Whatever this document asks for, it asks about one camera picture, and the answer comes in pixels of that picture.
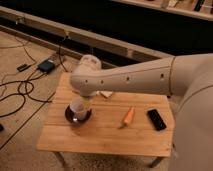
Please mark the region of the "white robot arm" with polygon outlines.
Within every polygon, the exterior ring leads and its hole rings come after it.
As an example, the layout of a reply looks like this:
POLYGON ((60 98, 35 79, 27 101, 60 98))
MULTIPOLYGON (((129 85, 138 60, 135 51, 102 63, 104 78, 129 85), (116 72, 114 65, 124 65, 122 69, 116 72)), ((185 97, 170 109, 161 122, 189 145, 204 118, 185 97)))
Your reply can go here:
POLYGON ((95 91, 179 96, 168 171, 213 171, 213 53, 113 69, 103 69, 97 57, 85 55, 70 83, 83 97, 95 91))

